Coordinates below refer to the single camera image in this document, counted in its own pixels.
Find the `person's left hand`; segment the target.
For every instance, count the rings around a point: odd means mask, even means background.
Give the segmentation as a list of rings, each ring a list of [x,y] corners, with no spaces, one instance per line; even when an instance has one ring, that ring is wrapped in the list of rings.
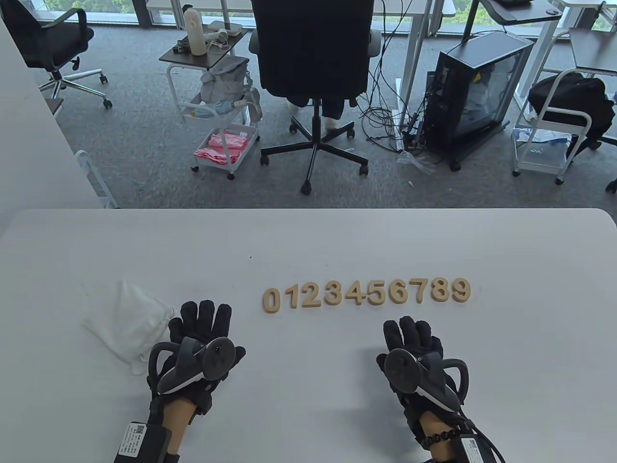
[[[245,347],[229,339],[232,309],[211,300],[192,300],[168,323],[169,341],[155,344],[148,357],[152,423],[162,423],[163,409],[185,399],[198,415],[212,407],[212,393],[244,357]]]

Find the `person's right hand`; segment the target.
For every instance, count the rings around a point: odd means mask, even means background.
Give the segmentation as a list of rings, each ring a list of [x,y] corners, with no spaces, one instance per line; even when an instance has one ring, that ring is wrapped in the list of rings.
[[[452,442],[469,431],[461,414],[469,376],[465,373],[456,387],[445,369],[463,362],[444,357],[441,340],[426,321],[403,316],[399,322],[384,322],[383,332],[388,352],[379,354],[376,362],[402,405],[412,434],[435,461],[454,460]]]

